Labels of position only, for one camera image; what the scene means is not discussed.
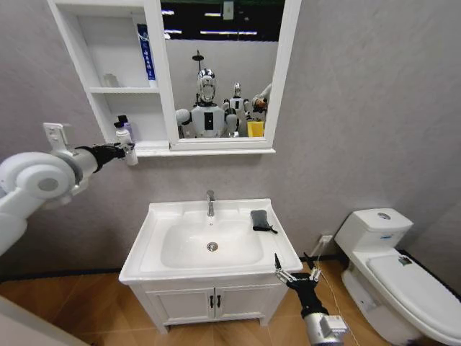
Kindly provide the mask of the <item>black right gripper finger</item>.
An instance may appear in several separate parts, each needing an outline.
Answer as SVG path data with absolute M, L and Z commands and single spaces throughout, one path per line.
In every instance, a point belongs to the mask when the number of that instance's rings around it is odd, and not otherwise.
M 279 257 L 277 256 L 277 253 L 274 254 L 274 266 L 275 266 L 275 275 L 280 281 L 282 281 L 286 285 L 288 283 L 293 282 L 293 276 L 282 268 L 281 262 L 279 260 Z
M 310 269 L 309 281 L 313 281 L 315 284 L 318 283 L 319 277 L 321 276 L 320 265 L 318 264 L 319 257 L 312 257 L 307 255 L 305 252 L 304 260 Z

